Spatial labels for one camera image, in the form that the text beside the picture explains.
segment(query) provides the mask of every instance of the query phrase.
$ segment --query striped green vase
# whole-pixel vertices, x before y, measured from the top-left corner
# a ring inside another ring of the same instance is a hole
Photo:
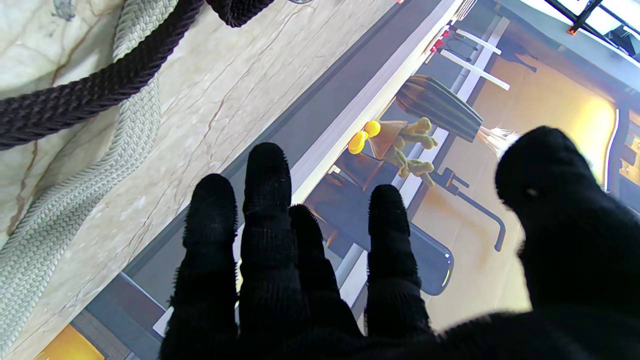
[[[396,102],[405,113],[427,117],[468,142],[474,141],[483,121],[471,106],[428,76],[414,75],[405,81],[396,94]]]

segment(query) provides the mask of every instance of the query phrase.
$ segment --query beige marble countertop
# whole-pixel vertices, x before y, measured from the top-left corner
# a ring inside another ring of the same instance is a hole
[[[277,0],[240,29],[203,9],[161,70],[163,117],[151,155],[84,222],[6,358],[34,358],[187,205],[201,177],[227,166],[394,3]],[[109,63],[121,5],[3,0],[3,13],[16,17],[0,20],[0,95]],[[35,195],[99,158],[116,113],[0,153],[8,170],[0,176],[0,236]]]

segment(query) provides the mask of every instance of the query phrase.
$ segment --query hand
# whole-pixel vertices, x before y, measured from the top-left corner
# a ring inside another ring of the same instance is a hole
[[[406,212],[393,186],[377,187],[369,208],[369,337],[340,298],[314,216],[303,205],[290,207],[289,167],[277,145],[263,143],[250,153],[244,197],[244,281],[238,296],[233,189],[218,174],[196,186],[161,359],[341,356],[380,341],[433,337]],[[238,300],[241,332],[234,312]]]

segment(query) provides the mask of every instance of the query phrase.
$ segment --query dark braided rope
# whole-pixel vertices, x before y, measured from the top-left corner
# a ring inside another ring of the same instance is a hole
[[[246,24],[273,0],[207,0],[227,25]],[[80,124],[137,94],[160,70],[204,0],[179,0],[131,52],[86,78],[0,101],[0,151]]]

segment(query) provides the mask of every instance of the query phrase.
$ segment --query gray braided rope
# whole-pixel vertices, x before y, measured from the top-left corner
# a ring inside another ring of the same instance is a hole
[[[173,10],[177,0],[126,0],[113,54],[133,49]],[[0,358],[4,358],[42,295],[58,260],[91,210],[147,158],[160,126],[157,75],[120,104],[120,118],[105,155],[52,187],[31,205],[0,250]]]

